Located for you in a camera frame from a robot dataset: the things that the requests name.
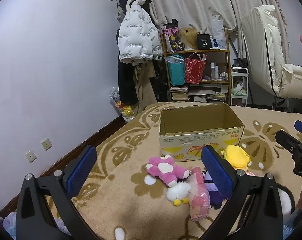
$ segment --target white bottle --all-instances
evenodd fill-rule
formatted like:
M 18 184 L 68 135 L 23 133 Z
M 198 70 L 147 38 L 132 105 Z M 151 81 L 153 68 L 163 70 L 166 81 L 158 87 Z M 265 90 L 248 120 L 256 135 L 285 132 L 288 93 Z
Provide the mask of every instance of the white bottle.
M 210 40 L 211 40 L 211 48 L 214 47 L 214 42 L 213 42 L 213 37 L 212 37 L 212 34 L 210 33 Z
M 219 79 L 219 68 L 218 66 L 214 67 L 215 79 Z
M 211 63 L 211 79 L 215 80 L 215 66 L 214 66 L 214 63 Z

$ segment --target white fluffy plush toy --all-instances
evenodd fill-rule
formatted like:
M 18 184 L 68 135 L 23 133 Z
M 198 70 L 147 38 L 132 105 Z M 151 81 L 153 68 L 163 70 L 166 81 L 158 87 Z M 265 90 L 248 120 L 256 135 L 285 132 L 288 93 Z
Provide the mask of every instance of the white fluffy plush toy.
M 167 191 L 167 199 L 173 202 L 175 206 L 188 203 L 188 193 L 191 185 L 187 182 L 178 182 L 174 187 L 169 187 Z

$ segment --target wall socket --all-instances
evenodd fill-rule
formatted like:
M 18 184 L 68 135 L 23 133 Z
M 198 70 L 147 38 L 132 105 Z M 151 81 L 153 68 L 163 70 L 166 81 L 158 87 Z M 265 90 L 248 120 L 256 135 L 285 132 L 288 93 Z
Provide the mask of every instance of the wall socket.
M 41 142 L 44 150 L 48 150 L 49 148 L 52 148 L 52 143 L 49 141 L 48 138 L 46 138 L 44 141 Z
M 34 152 L 32 152 L 32 151 L 29 151 L 28 153 L 26 153 L 25 156 L 30 163 L 36 159 L 36 156 L 35 156 Z

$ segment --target white padded chair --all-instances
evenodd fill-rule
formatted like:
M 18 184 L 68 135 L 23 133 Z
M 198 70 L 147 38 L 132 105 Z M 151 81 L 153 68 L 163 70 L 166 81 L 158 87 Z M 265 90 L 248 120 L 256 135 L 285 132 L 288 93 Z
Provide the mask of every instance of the white padded chair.
M 252 80 L 278 98 L 302 99 L 302 67 L 284 64 L 274 5 L 254 7 L 241 18 Z

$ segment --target wooden bookshelf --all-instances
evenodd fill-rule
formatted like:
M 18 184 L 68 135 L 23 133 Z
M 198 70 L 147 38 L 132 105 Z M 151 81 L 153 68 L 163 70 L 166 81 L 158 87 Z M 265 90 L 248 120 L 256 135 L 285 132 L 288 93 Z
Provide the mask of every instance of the wooden bookshelf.
M 161 34 L 161 43 L 162 43 L 163 53 L 164 53 L 165 57 L 173 55 L 173 54 L 182 54 L 182 56 L 184 56 L 184 57 L 189 57 L 192 53 L 195 53 L 195 52 L 200 54 L 200 56 L 202 56 L 203 54 L 208 55 L 205 69 L 207 67 L 210 67 L 210 62 L 211 62 L 210 57 L 223 59 L 224 62 L 217 62 L 216 60 L 212 60 L 212 61 L 216 61 L 217 65 L 219 67 L 222 66 L 222 67 L 225 68 L 225 70 L 226 70 L 225 72 L 229 74 L 229 80 L 228 81 L 224 81 L 224 80 L 216 80 L 216 81 L 214 81 L 214 80 L 202 80 L 200 82 L 200 84 L 210 84 L 210 83 L 228 84 L 229 88 L 228 88 L 228 93 L 227 93 L 227 103 L 230 105 L 230 103 L 231 103 L 231 90 L 232 90 L 230 47 L 229 47 L 229 39 L 228 39 L 227 30 L 225 30 L 225 33 L 226 33 L 227 49 L 184 50 L 184 51 L 177 51 L 175 53 L 168 52 L 168 51 L 166 51 L 166 48 L 167 48 L 166 47 L 166 42 L 165 42 L 164 35 L 162 35 L 162 34 Z M 166 66 L 166 71 L 167 71 L 167 76 L 168 76 L 169 95 L 170 95 L 170 98 L 172 100 L 172 94 L 170 92 L 171 83 L 170 83 L 169 68 L 168 68 L 168 63 L 166 61 L 165 61 L 165 66 Z

